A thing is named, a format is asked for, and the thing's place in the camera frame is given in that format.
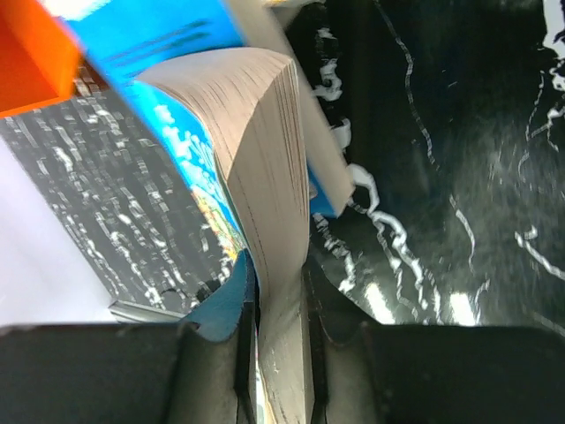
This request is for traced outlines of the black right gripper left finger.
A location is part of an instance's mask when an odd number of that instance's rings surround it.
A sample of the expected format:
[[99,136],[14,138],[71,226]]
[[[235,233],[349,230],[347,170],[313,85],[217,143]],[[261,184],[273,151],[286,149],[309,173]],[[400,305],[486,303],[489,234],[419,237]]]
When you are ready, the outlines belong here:
[[255,422],[255,282],[242,251],[177,322],[2,328],[2,422]]

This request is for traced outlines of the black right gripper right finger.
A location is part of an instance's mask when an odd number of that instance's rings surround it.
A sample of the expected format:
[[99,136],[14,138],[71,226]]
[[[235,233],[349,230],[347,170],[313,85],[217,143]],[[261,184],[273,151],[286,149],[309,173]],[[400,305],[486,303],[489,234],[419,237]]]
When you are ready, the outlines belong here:
[[561,423],[564,339],[532,327],[376,322],[302,269],[311,423]]

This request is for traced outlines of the blue 26-Storey Treehouse book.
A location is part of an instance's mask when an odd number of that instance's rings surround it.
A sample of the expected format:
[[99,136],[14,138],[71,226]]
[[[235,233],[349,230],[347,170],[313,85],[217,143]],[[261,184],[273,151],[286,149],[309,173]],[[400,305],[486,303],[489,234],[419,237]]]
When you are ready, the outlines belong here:
[[140,80],[204,127],[259,279],[259,360],[278,423],[310,420],[312,379],[301,271],[309,196],[294,61],[231,48],[154,65]]

